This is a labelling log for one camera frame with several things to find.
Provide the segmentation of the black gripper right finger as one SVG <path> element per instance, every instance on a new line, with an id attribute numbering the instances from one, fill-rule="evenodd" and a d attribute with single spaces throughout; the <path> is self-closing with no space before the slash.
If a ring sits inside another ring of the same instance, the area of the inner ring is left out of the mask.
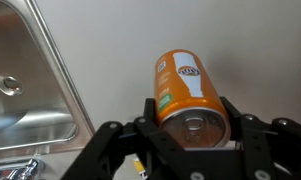
<path id="1" fill-rule="evenodd" d="M 266 123 L 221 101 L 235 148 L 197 151 L 190 180 L 301 180 L 301 124 L 284 117 Z"/>

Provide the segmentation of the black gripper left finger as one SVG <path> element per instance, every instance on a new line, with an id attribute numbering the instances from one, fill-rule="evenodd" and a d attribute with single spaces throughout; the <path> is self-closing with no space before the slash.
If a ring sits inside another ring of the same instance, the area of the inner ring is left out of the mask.
<path id="1" fill-rule="evenodd" d="M 147 98 L 143 115 L 133 122 L 102 124 L 61 180 L 113 180 L 131 154 L 140 158 L 149 180 L 189 180 L 185 151 L 155 125 L 154 115 L 155 101 Z"/>

